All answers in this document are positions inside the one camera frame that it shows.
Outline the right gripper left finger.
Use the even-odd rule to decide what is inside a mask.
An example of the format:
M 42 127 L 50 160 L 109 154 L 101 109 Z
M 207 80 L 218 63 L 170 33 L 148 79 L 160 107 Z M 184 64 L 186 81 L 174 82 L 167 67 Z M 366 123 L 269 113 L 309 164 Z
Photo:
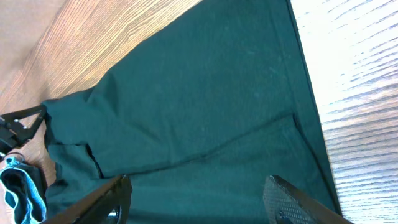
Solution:
M 119 175 L 43 224 L 125 224 L 131 193 L 129 177 Z

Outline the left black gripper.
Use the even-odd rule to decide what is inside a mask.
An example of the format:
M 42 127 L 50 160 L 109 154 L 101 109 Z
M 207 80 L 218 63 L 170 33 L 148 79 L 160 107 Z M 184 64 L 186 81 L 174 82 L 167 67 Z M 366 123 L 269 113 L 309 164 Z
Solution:
M 36 134 L 41 125 L 46 107 L 43 105 L 1 115 L 1 155 L 5 156 L 17 146 L 23 146 Z M 37 115 L 31 126 L 25 126 L 21 120 Z

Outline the black t-shirt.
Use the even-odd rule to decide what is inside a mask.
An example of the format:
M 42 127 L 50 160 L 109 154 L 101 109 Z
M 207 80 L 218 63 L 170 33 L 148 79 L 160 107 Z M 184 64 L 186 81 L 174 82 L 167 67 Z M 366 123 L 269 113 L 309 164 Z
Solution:
M 44 104 L 49 217 L 121 174 L 129 223 L 266 223 L 270 175 L 340 209 L 289 1 L 202 1 Z

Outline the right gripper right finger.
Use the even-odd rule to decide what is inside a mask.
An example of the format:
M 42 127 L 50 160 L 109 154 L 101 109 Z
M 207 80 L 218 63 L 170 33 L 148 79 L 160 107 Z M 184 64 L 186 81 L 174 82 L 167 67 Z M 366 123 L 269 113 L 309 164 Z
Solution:
M 353 224 L 278 175 L 267 177 L 263 200 L 270 224 Z

